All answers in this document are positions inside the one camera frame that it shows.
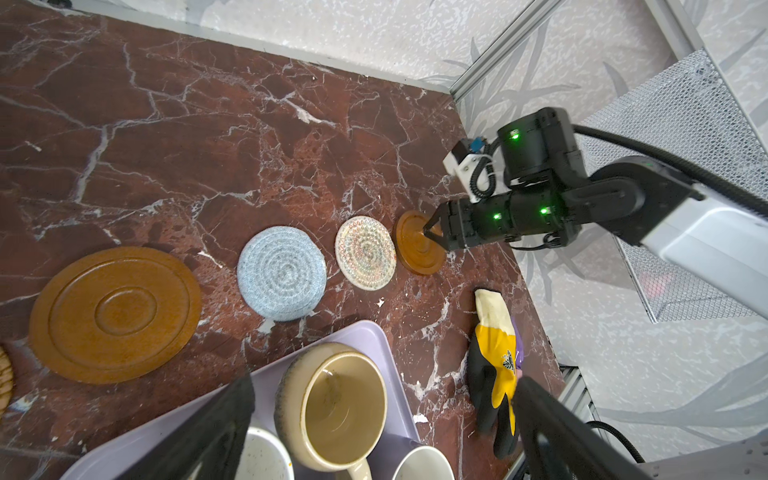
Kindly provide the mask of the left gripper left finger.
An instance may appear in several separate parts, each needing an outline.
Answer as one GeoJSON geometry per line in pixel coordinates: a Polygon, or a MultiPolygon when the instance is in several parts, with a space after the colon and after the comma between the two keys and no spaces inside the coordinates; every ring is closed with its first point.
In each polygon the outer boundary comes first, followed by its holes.
{"type": "Polygon", "coordinates": [[[245,375],[219,391],[120,477],[233,479],[254,410],[252,380],[245,375]]]}

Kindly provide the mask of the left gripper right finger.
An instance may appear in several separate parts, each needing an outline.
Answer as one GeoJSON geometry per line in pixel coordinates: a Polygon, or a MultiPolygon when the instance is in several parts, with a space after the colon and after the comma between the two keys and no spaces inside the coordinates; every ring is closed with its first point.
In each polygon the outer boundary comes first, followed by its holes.
{"type": "Polygon", "coordinates": [[[528,377],[518,381],[513,410],[533,479],[648,477],[528,377]]]}

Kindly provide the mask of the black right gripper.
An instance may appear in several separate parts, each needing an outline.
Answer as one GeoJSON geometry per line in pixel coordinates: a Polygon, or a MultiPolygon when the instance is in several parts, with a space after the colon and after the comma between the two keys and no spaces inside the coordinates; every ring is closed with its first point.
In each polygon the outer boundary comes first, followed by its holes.
{"type": "Polygon", "coordinates": [[[560,197],[550,191],[508,192],[472,203],[467,198],[440,205],[422,233],[444,251],[540,235],[538,250],[565,247],[579,235],[560,197]]]}

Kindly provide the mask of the dark wooden coaster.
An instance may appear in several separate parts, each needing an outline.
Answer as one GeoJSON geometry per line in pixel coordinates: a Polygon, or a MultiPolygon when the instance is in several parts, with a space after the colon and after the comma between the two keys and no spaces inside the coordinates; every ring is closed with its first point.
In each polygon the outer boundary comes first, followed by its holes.
{"type": "Polygon", "coordinates": [[[445,250],[423,234],[428,217],[415,210],[404,212],[395,227],[395,246],[401,262],[411,272],[428,276],[439,271],[445,250]]]}

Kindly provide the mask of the white speckled mug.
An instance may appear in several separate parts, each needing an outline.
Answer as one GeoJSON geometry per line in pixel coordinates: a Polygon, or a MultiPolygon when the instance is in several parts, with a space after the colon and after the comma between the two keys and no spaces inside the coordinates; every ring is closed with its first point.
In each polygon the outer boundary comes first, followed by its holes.
{"type": "Polygon", "coordinates": [[[293,480],[293,463],[277,436],[260,427],[249,427],[235,479],[293,480]]]}

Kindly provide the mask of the beige ceramic mug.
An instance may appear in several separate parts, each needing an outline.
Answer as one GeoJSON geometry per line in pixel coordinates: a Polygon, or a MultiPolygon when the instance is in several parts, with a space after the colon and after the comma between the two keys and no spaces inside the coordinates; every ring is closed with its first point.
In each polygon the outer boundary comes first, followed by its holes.
{"type": "Polygon", "coordinates": [[[342,343],[309,348],[290,364],[275,395],[274,424],[292,459],[318,472],[370,479],[388,396],[379,368],[342,343]]]}

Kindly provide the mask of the brown wooden coaster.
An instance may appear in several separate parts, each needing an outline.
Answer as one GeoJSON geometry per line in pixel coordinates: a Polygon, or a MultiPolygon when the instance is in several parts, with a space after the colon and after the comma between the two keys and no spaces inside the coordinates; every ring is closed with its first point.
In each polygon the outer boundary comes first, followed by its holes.
{"type": "Polygon", "coordinates": [[[51,371],[88,384],[143,376],[178,354],[201,315],[201,288],[172,255],[117,247],[57,273],[36,299],[29,344],[51,371]]]}

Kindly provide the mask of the blue grey woven coaster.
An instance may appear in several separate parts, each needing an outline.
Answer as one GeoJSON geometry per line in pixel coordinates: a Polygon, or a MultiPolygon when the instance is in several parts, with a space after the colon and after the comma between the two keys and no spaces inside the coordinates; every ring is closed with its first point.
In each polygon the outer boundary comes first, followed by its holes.
{"type": "Polygon", "coordinates": [[[304,231],[273,226],[252,237],[237,264],[238,287],[246,304],[275,322],[313,313],[326,288],[321,250],[304,231]]]}

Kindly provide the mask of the woven straw coaster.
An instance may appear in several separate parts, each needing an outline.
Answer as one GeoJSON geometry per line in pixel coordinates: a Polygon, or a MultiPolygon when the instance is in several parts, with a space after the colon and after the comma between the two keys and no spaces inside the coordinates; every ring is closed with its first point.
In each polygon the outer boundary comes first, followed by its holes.
{"type": "Polygon", "coordinates": [[[10,404],[14,385],[11,360],[4,348],[0,347],[0,416],[4,415],[10,404]]]}

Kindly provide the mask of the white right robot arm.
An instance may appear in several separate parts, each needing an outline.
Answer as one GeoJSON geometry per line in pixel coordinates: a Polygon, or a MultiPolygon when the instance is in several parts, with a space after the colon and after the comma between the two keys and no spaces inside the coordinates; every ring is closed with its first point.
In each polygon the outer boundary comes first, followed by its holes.
{"type": "Polygon", "coordinates": [[[423,234],[447,251],[540,237],[572,243],[585,224],[681,267],[759,315],[767,312],[767,203],[658,147],[576,125],[546,107],[463,139],[459,153],[489,171],[504,160],[505,192],[473,187],[440,204],[423,234]]]}

